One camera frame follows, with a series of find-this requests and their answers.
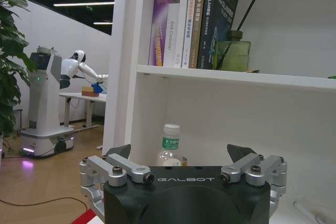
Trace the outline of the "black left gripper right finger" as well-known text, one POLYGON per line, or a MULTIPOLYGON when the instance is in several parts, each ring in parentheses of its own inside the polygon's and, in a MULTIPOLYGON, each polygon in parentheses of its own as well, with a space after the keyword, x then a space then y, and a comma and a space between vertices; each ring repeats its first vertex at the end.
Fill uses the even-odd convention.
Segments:
POLYGON ((244 176, 246 183, 253 187, 269 184, 269 212, 273 214, 279 205, 280 197, 286 193, 287 162, 283 157, 276 155, 264 158, 249 147, 228 144, 227 151, 233 163, 221 167, 221 181, 234 184, 240 182, 244 176))

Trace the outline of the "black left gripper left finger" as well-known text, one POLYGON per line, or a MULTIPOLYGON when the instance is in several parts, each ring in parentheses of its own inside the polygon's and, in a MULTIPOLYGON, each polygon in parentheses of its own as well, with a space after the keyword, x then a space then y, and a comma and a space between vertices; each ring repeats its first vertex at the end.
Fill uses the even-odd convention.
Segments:
POLYGON ((79 170, 81 193, 89 199, 90 209, 100 219, 104 218, 104 204, 98 185, 108 183, 112 187, 121 187, 127 184, 127 179, 144 185, 154 181, 148 166, 136 164, 117 152, 83 158, 79 170))

